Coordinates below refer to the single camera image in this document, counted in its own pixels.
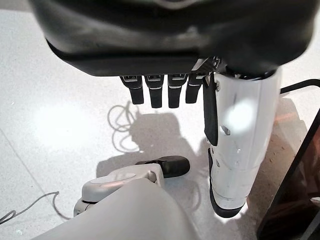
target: white plastic casing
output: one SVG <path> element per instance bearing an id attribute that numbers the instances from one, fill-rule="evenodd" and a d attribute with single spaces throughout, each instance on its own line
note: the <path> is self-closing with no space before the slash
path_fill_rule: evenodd
<path id="1" fill-rule="evenodd" d="M 216 74 L 218 144 L 211 146 L 212 190 L 222 209 L 242 207 L 268 147 L 281 73 L 263 80 Z"/>
<path id="2" fill-rule="evenodd" d="M 163 187 L 165 182 L 161 166 L 157 163 L 126 166 L 85 183 L 82 187 L 82 201 L 97 203 L 125 184 L 143 178 L 156 182 L 159 187 Z"/>

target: black strap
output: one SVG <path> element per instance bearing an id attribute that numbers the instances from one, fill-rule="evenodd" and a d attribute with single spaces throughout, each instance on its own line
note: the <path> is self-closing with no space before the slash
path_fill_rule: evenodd
<path id="1" fill-rule="evenodd" d="M 218 116 L 214 74 L 210 75 L 209 85 L 203 81 L 204 133 L 213 146 L 218 144 Z"/>

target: black cover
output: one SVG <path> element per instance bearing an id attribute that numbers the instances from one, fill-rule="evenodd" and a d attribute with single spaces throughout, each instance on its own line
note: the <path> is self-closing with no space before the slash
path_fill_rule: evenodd
<path id="1" fill-rule="evenodd" d="M 320 110 L 307 132 L 258 230 L 259 240 L 320 239 Z"/>
<path id="2" fill-rule="evenodd" d="M 275 70 L 308 46 L 319 0 L 30 0 L 51 49 L 95 76 L 189 73 L 221 57 L 237 73 Z"/>
<path id="3" fill-rule="evenodd" d="M 209 157 L 209 175 L 210 175 L 212 165 L 213 165 L 213 160 L 212 160 L 212 156 L 210 153 L 210 148 L 208 149 L 208 157 Z M 216 214 L 218 214 L 220 217 L 225 218 L 225 219 L 229 219 L 229 218 L 232 218 L 235 215 L 237 215 L 243 206 L 241 206 L 239 208 L 235 208 L 235 209 L 224 209 L 224 208 L 221 208 L 220 206 L 218 206 L 218 204 L 216 203 L 216 200 L 215 200 L 214 192 L 212 190 L 211 176 L 209 176 L 209 179 L 210 179 L 210 189 L 209 189 L 210 201 L 211 201 L 211 205 L 213 207 L 214 212 Z"/>
<path id="4" fill-rule="evenodd" d="M 155 160 L 138 161 L 135 165 L 141 164 L 159 164 L 165 179 L 182 176 L 190 170 L 189 160 L 184 156 L 163 156 Z"/>

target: speckled floor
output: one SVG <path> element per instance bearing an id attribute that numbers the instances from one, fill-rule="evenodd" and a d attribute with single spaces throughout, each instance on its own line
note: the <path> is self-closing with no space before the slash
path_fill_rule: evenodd
<path id="1" fill-rule="evenodd" d="M 182 155 L 190 159 L 191 171 L 166 179 L 165 189 L 200 238 L 255 239 L 258 222 L 319 109 L 319 90 L 310 87 L 279 101 L 248 209 L 224 220 L 209 199 L 202 94 L 196 104 L 178 109 L 166 107 L 164 97 L 164 107 L 154 110 L 144 91 L 145 104 L 133 106 L 117 77 L 92 77 L 59 60 L 25 6 L 23 0 L 0 2 L 0 216 L 60 191 L 56 205 L 71 217 L 86 181 L 137 161 Z M 320 16 L 316 21 L 309 49 L 283 67 L 282 86 L 320 77 Z M 124 109 L 132 113 L 130 119 Z M 128 124 L 127 131 L 116 130 Z M 51 199 L 1 225 L 0 239 L 29 240 L 63 223 Z"/>

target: cable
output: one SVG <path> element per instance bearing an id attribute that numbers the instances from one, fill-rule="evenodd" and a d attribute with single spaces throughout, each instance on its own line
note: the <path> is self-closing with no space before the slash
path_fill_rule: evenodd
<path id="1" fill-rule="evenodd" d="M 56 197 L 59 195 L 59 192 L 58 191 L 54 191 L 54 192 L 49 192 L 49 193 L 46 193 L 40 197 L 38 197 L 37 200 L 35 200 L 30 206 L 28 206 L 27 208 L 25 208 L 24 210 L 20 211 L 20 212 L 16 212 L 16 210 L 12 210 L 10 212 L 8 212 L 6 215 L 4 215 L 2 218 L 0 218 L 0 225 L 1 224 L 4 224 L 10 220 L 12 220 L 13 218 L 23 214 L 24 212 L 28 211 L 33 205 L 35 205 L 40 199 L 44 198 L 44 197 L 47 197 L 49 195 L 54 195 L 53 196 L 53 199 L 52 199 L 52 206 L 53 206 L 53 209 L 55 210 L 55 212 L 60 216 L 62 217 L 63 219 L 66 219 L 66 220 L 69 220 L 71 219 L 70 217 L 66 217 L 64 216 L 56 207 Z"/>
<path id="2" fill-rule="evenodd" d="M 301 81 L 295 84 L 292 84 L 290 86 L 286 86 L 281 88 L 280 94 L 285 94 L 294 90 L 302 89 L 308 86 L 317 86 L 320 88 L 320 79 L 314 78 L 314 79 L 308 79 L 305 81 Z"/>

